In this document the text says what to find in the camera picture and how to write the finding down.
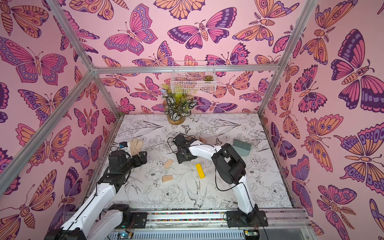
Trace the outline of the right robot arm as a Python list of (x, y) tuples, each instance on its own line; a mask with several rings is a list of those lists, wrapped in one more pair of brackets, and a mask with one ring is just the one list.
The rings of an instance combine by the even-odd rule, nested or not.
[(232, 145), (213, 146), (183, 134), (174, 137), (172, 143), (177, 148), (173, 153), (178, 163), (190, 162), (196, 158), (210, 160), (215, 166), (215, 172), (230, 185), (227, 191), (234, 191), (238, 209), (247, 215), (256, 210), (247, 184), (246, 163)]

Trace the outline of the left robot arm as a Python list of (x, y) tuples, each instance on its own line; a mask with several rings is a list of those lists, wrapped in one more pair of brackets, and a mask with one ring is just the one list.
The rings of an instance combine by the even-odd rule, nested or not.
[(148, 153), (131, 156), (124, 150), (116, 150), (108, 159), (109, 166), (91, 196), (68, 221), (49, 230), (45, 240), (104, 240), (115, 228), (134, 224), (129, 205), (113, 204), (105, 208), (127, 183), (132, 170), (148, 162)]

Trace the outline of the yellow bar block lower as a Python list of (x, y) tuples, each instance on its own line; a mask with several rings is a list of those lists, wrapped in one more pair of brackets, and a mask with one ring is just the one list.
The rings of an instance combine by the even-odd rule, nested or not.
[(197, 169), (199, 178), (200, 179), (204, 179), (206, 176), (205, 176), (205, 173), (204, 173), (202, 165), (201, 164), (196, 164), (196, 169)]

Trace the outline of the potted striped leaf plant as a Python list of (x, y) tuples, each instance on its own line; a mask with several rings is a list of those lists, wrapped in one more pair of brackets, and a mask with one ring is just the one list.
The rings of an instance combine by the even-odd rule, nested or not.
[(172, 125), (181, 125), (186, 117), (192, 115), (192, 109), (197, 105), (191, 95), (187, 93), (173, 93), (170, 85), (162, 85), (162, 98), (164, 99), (164, 113)]

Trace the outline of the green hand brush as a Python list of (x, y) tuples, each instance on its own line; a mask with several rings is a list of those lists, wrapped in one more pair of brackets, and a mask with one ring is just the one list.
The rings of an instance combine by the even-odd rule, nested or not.
[(250, 154), (252, 145), (238, 139), (234, 139), (233, 148), (241, 157), (246, 157)]

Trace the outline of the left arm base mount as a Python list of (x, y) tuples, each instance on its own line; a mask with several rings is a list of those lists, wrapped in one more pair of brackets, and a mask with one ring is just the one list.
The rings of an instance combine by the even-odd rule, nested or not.
[(125, 204), (113, 204), (107, 210), (117, 211), (118, 214), (122, 215), (122, 220), (116, 225), (118, 229), (144, 229), (148, 220), (147, 212), (133, 211), (129, 205)]

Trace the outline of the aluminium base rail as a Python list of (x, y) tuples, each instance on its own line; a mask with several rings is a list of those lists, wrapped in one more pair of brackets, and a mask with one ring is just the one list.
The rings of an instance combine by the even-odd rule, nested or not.
[(234, 209), (149, 211), (144, 229), (115, 228), (104, 240), (315, 240), (307, 214), (299, 209), (260, 209), (268, 227), (228, 227)]

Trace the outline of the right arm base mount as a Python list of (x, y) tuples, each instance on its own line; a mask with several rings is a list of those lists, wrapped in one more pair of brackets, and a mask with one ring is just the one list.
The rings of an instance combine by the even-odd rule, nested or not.
[(261, 211), (257, 204), (254, 205), (248, 214), (238, 209), (237, 211), (227, 211), (225, 217), (230, 228), (269, 226), (265, 211)]

